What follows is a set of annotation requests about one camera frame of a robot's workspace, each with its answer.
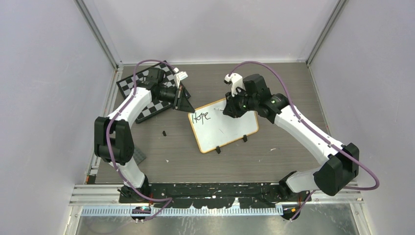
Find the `yellow framed whiteboard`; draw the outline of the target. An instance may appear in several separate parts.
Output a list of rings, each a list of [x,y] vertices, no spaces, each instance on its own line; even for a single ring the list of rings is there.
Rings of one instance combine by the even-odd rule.
[[[225,98],[195,109],[188,114],[189,123],[201,153],[208,153],[230,144],[259,130],[257,115],[254,111],[246,112],[242,117],[231,118],[223,115]]]

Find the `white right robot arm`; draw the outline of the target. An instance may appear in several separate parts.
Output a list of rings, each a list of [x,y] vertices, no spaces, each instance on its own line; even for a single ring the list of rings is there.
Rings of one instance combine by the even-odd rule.
[[[307,124],[296,107],[283,94],[272,94],[259,74],[242,77],[226,75],[224,82],[231,86],[225,94],[223,114],[240,118],[255,111],[270,123],[282,128],[301,143],[317,160],[320,167],[308,171],[293,171],[279,181],[282,199],[292,201],[302,191],[320,190],[334,196],[358,175],[359,149],[342,144],[314,124]]]

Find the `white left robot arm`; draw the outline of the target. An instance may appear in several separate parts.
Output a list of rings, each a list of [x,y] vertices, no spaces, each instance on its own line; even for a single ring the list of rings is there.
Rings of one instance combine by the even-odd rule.
[[[187,73],[178,69],[173,71],[173,86],[164,85],[166,72],[163,69],[151,67],[143,79],[134,76],[132,90],[122,104],[106,117],[97,117],[94,122],[94,154],[113,166],[125,185],[132,188],[131,196],[139,203],[149,199],[150,189],[144,186],[146,176],[134,159],[133,123],[144,108],[155,100],[168,102],[178,111],[195,111],[182,83]]]

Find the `black white chessboard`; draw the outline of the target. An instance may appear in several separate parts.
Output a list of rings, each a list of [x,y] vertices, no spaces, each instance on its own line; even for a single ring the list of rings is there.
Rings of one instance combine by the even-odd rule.
[[[129,124],[146,120],[168,108],[173,109],[176,85],[174,81],[175,66],[166,61],[158,61],[142,71],[134,73],[117,82],[125,98],[109,118],[116,121],[125,120]]]

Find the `grey studded baseplate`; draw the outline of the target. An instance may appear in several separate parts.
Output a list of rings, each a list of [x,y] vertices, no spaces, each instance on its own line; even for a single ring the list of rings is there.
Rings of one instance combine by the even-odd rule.
[[[142,163],[146,159],[146,155],[142,152],[141,149],[135,146],[133,151],[133,159],[137,165]]]

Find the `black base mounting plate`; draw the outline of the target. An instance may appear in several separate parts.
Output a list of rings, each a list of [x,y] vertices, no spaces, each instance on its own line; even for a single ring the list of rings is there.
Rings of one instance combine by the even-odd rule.
[[[153,183],[143,191],[151,201],[126,186],[118,192],[120,203],[148,203],[159,209],[164,205],[175,209],[228,209],[234,203],[242,209],[267,209],[280,202],[298,207],[310,193],[289,192],[278,183]]]

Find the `aluminium frame rail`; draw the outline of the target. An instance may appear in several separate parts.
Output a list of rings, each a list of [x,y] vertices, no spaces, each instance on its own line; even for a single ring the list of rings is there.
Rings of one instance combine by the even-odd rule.
[[[71,206],[86,216],[291,216],[310,205],[354,206],[364,202],[359,191],[335,196],[309,191],[284,198],[277,183],[182,183],[151,185],[149,199],[127,196],[122,184],[76,185]]]

